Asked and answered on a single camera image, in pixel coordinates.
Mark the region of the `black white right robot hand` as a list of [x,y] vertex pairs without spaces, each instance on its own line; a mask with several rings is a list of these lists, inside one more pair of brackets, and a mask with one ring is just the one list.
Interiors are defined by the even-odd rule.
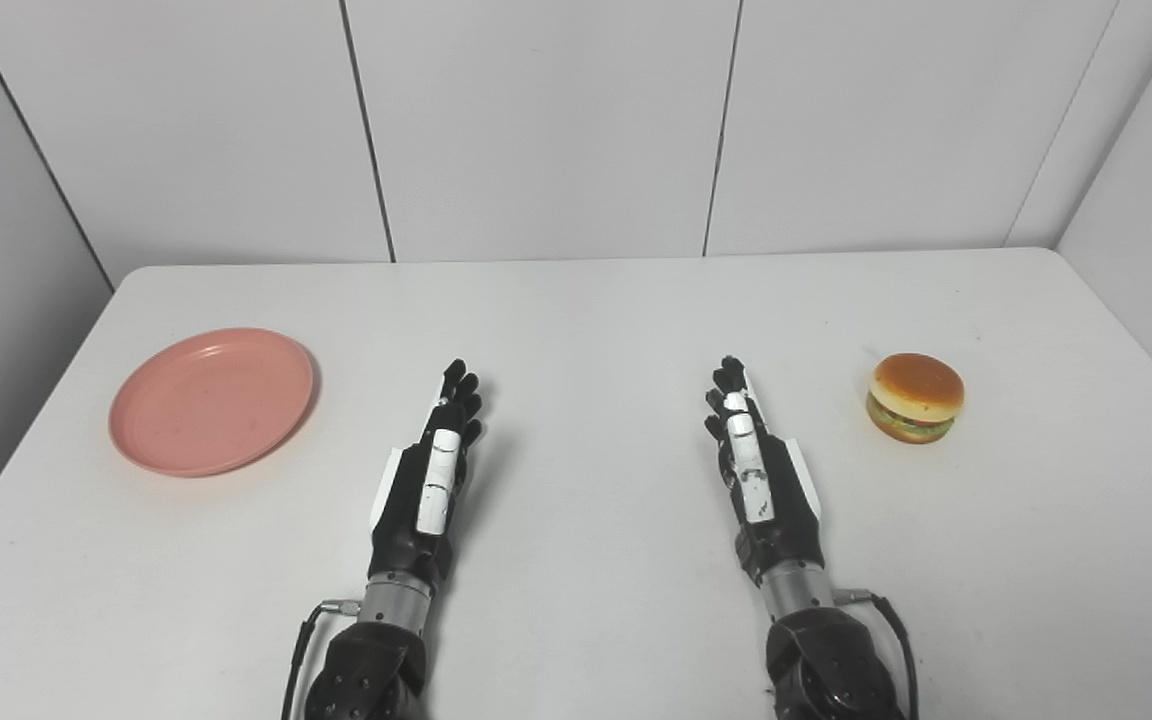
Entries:
[[712,415],[705,429],[718,445],[719,477],[738,521],[735,550],[755,585],[778,564],[826,568],[820,523],[791,452],[765,425],[746,367],[728,355],[705,393]]

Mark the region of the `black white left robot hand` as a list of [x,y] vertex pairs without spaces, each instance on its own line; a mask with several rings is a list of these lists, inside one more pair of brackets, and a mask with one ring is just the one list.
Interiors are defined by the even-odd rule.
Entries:
[[483,433],[477,414],[479,378],[457,357],[442,384],[419,441],[397,460],[387,501],[372,528],[367,574],[402,574],[439,591],[450,573],[450,526],[467,483],[468,450]]

